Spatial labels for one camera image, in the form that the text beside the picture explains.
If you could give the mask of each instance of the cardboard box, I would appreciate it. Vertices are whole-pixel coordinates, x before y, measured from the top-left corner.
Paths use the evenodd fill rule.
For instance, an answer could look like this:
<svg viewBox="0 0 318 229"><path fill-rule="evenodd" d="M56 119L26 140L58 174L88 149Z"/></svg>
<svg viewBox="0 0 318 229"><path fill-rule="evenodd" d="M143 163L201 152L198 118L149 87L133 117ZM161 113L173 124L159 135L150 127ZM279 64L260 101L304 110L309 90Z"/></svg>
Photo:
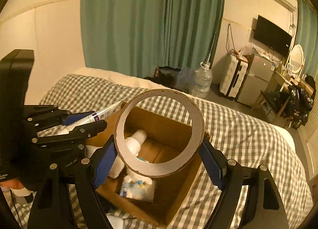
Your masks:
<svg viewBox="0 0 318 229"><path fill-rule="evenodd" d="M119 112L111 115L106 120L105 131L87 140L86 144L103 146L114 133L118 115ZM131 136L138 129L147 132L147 139L142 144L138 156L152 163L167 162L175 158L184 150L191 137L191 126L134 107L126 119L125 137ZM179 172L153 179L156 181L153 203L119 196L126 169L116 179L108 177L97 192L122 211L156 226L166 227L180 210L183 201L196 182L201 166L201 159L196 154Z"/></svg>

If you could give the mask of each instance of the white suitcase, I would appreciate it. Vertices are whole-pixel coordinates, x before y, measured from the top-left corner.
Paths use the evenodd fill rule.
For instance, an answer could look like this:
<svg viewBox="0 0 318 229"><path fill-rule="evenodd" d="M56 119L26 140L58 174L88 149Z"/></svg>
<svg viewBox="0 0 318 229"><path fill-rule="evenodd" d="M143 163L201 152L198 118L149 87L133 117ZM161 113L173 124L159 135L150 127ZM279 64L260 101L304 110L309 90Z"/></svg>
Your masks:
<svg viewBox="0 0 318 229"><path fill-rule="evenodd" d="M242 85L246 70L247 59L230 53L227 57L225 71L220 83L220 92L227 97L236 97Z"/></svg>

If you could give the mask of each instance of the person's hand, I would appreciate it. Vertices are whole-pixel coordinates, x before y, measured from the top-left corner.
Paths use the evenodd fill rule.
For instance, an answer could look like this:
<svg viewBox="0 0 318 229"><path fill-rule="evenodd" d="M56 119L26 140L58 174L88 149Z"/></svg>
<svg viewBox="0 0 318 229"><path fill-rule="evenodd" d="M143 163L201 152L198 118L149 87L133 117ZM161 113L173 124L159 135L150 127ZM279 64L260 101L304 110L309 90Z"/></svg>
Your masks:
<svg viewBox="0 0 318 229"><path fill-rule="evenodd" d="M10 189L23 189L24 186L18 179L12 179L4 182L0 182L0 186Z"/></svg>

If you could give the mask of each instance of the gray gingham blanket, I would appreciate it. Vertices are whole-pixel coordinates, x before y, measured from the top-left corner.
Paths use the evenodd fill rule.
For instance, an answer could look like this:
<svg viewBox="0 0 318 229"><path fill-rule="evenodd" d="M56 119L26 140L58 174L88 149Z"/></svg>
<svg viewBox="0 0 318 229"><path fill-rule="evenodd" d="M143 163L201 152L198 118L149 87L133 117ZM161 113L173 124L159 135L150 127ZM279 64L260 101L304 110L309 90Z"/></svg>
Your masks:
<svg viewBox="0 0 318 229"><path fill-rule="evenodd" d="M69 74L56 83L40 104L57 104L60 109L73 113L84 112L99 110L121 99L129 101L146 90L113 84L101 78ZM228 159L235 159L243 166L268 166L282 197L289 227L297 228L309 213L313 202L303 165L284 138L264 121L213 102L193 100L204 116L205 130L211 135L210 141L215 148L221 150ZM190 124L187 111L173 99L152 97L140 102L139 106ZM86 228L74 186L70 186L70 195L77 224L80 228ZM211 184L203 167L194 188L168 228L203 228L219 196L220 191ZM239 225L246 196L247 186L243 186L231 228ZM8 200L8 203L18 220L11 201ZM31 204L16 206L23 228L26 228ZM124 219L125 229L155 228L120 210L114 215Z"/></svg>

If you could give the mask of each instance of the wall-mounted tv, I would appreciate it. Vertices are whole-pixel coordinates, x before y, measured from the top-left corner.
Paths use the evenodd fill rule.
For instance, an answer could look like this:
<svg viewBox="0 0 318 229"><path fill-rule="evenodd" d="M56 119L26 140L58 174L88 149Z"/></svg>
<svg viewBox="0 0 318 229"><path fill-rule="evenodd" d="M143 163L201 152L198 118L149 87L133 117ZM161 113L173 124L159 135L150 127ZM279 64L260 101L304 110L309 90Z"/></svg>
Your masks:
<svg viewBox="0 0 318 229"><path fill-rule="evenodd" d="M280 53L282 56L287 57L292 36L271 21L259 15L254 39Z"/></svg>

